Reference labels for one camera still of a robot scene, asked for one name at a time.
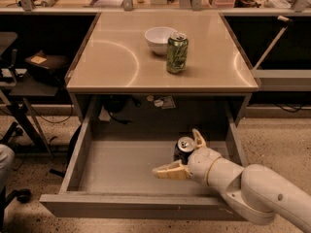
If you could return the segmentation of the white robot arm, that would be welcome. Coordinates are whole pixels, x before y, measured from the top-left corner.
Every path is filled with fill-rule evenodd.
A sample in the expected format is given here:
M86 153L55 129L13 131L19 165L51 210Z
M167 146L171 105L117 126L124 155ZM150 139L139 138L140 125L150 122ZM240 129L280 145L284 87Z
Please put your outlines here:
M311 233L311 196L273 170L258 164L242 167L207 147L196 129L177 143L181 160L153 169L159 179L191 179L215 189L231 209L248 221L266 225L277 215Z

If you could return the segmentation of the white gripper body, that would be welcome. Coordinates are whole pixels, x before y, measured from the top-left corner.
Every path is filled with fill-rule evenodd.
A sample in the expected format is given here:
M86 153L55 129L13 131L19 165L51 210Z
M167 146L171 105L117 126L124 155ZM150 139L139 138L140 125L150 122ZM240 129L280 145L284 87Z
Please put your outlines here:
M190 178L197 183L207 185L208 173L214 162L221 157L220 153L207 147L195 150L188 161Z

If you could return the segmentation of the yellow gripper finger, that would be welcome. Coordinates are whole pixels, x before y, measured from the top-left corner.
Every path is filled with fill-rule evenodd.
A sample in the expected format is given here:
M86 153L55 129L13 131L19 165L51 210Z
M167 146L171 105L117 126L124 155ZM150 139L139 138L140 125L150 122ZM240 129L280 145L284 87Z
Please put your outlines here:
M190 178L190 172L187 165L181 160L153 169L153 175L158 179L183 181Z
M203 136L197 129L192 130L192 135L193 135L193 139L195 142L195 148L197 150L201 148L205 148L207 146L205 139L203 138Z

